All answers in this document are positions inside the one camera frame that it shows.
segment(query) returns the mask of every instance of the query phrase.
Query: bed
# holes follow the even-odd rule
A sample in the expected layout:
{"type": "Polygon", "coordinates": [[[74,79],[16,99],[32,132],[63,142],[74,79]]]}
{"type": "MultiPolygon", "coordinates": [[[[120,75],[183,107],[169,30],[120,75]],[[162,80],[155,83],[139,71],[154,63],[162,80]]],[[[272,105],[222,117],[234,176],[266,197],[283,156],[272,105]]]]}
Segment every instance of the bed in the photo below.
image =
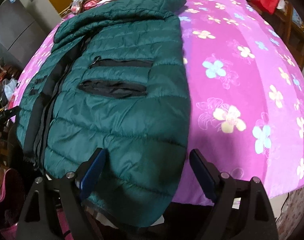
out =
{"type": "MultiPolygon", "coordinates": [[[[178,16],[191,97],[188,152],[198,148],[236,179],[259,177],[270,198],[303,187],[304,78],[280,37],[245,0],[187,0],[178,16]]],[[[57,28],[23,70],[13,106],[50,55],[57,28]]],[[[211,204],[188,159],[173,201],[211,204]]]]}

